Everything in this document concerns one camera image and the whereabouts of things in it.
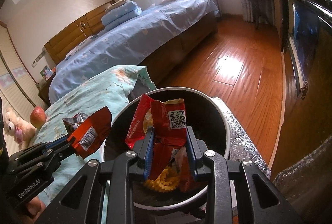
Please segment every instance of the metal screw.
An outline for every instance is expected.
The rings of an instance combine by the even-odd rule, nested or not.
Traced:
[[[92,159],[88,162],[88,165],[90,167],[94,167],[94,166],[98,165],[98,161],[96,159]]]
[[[205,151],[205,155],[209,156],[209,157],[215,156],[215,151],[213,151],[213,150],[206,150]]]
[[[126,156],[128,156],[129,158],[132,158],[135,155],[136,155],[135,151],[128,151],[128,152],[126,152]]]
[[[246,166],[251,166],[252,165],[252,161],[250,159],[244,159],[243,160],[243,164]]]

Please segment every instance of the plush toy on bed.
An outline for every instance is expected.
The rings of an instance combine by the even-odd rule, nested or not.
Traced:
[[[31,123],[17,117],[11,108],[5,110],[3,122],[5,134],[14,137],[14,141],[19,144],[19,150],[28,148],[37,129]]]

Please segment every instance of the headboard panel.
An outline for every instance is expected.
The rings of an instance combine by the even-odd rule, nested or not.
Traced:
[[[115,1],[112,0],[91,10],[69,24],[44,45],[56,65],[64,60],[66,54],[84,39],[90,35],[95,35],[104,29],[104,26],[101,23],[101,18],[104,15],[105,9],[114,3]]]

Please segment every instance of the person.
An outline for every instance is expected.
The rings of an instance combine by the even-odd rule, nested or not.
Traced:
[[[23,224],[33,224],[45,210],[45,208],[46,205],[38,197],[34,197],[30,202],[27,203],[26,212],[23,212],[25,210],[21,210],[17,213]]]

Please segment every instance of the apple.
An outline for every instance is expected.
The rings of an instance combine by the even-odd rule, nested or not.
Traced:
[[[46,122],[46,114],[41,107],[35,107],[30,115],[30,123],[35,128],[41,128]]]

